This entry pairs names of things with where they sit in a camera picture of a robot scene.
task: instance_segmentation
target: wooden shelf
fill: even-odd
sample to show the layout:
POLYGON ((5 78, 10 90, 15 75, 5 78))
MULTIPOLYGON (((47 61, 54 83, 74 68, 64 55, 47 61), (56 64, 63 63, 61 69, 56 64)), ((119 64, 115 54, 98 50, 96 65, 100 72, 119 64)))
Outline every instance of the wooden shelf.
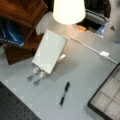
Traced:
POLYGON ((25 41, 22 47, 4 47, 10 65, 33 57, 43 36, 37 36, 35 27, 46 11, 43 0, 0 0, 0 16, 16 22, 25 41))
POLYGON ((0 0, 0 16, 28 27, 36 26, 47 10, 43 0, 0 0))

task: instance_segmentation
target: white lamp shade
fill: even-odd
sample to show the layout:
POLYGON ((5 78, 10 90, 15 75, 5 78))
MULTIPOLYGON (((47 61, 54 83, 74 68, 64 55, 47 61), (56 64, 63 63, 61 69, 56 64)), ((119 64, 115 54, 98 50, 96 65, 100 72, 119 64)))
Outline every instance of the white lamp shade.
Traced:
POLYGON ((55 0, 53 17, 65 25, 82 21, 85 17, 84 0, 55 0))

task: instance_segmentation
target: tabletop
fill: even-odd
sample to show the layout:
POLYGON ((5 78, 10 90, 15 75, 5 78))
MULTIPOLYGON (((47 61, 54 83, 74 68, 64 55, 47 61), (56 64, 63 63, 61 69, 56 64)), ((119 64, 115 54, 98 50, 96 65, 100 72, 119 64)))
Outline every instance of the tabletop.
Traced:
MULTIPOLYGON (((114 60, 120 61, 120 46, 95 33, 78 32, 72 34, 72 38, 98 51, 107 51, 114 60)), ((9 66, 0 47, 0 81, 42 120, 94 120, 88 113, 87 103, 116 64, 72 39, 68 40, 63 53, 66 58, 52 74, 34 86, 33 81, 27 80, 33 71, 32 58, 9 66), (68 81, 71 86, 59 109, 68 81)))

